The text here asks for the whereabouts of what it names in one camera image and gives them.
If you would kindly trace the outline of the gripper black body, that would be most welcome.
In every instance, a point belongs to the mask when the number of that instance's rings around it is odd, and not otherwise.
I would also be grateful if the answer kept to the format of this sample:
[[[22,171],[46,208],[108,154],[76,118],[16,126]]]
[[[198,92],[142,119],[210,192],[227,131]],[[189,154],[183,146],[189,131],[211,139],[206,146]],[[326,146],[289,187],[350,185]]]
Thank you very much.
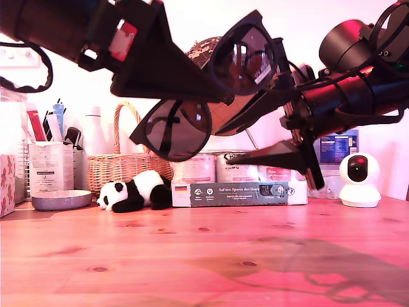
[[[284,105],[284,117],[281,125],[291,131],[290,144],[293,146],[295,160],[300,164],[295,166],[307,180],[311,190],[320,190],[324,186],[323,175],[313,146],[313,127],[310,119],[312,115],[305,97],[301,94]]]
[[[84,33],[78,64],[87,71],[122,69],[133,43],[146,38],[155,1],[98,1]]]

